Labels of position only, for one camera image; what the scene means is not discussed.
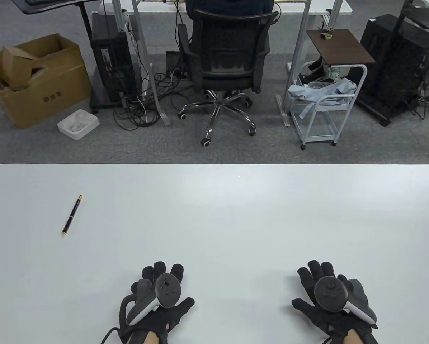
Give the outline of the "person's right hand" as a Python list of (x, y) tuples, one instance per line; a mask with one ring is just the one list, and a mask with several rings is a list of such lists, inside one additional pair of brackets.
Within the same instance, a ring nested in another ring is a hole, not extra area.
[(377, 343), (372, 334), (377, 317), (358, 280), (335, 275), (331, 263), (315, 259), (297, 273), (311, 304), (296, 298), (292, 305), (328, 335), (326, 343)]

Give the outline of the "person's left hand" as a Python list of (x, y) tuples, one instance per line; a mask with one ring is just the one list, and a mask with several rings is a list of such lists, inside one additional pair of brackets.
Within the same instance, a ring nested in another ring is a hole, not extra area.
[(160, 344), (167, 344), (168, 333), (195, 304), (191, 297), (180, 301), (183, 273), (180, 264), (174, 264), (169, 273), (164, 262), (144, 267), (119, 309), (118, 337), (123, 344), (144, 343), (150, 333)]

